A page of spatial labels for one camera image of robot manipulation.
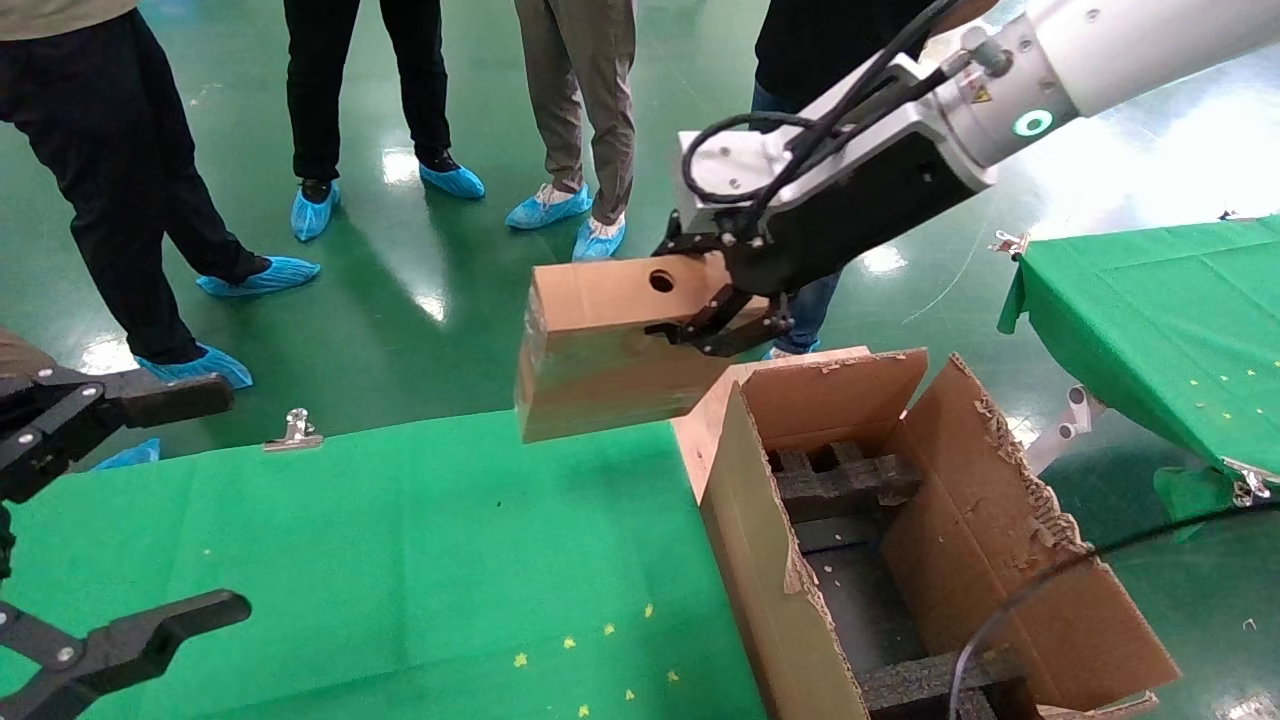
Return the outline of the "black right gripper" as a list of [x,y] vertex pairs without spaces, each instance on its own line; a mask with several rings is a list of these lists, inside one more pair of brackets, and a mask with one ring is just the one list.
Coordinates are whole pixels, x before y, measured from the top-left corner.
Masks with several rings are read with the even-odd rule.
[[975,196],[938,146],[909,133],[790,209],[767,213],[744,247],[744,210],[671,210],[655,258],[727,252],[731,283],[689,319],[645,327],[672,346],[733,357],[794,328],[788,295]]

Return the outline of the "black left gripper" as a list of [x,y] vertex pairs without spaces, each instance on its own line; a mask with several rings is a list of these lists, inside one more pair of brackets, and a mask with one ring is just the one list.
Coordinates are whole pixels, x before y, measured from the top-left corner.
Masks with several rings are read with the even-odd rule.
[[[218,415],[234,405],[216,374],[161,382],[146,370],[88,375],[52,365],[5,375],[1,396],[1,498],[24,503],[120,429]],[[0,580],[12,577],[17,538],[0,507]],[[77,719],[95,702],[160,678],[191,638],[246,621],[250,600],[214,591],[118,618],[76,638],[1,605],[1,644],[38,671],[1,701],[5,719]]]

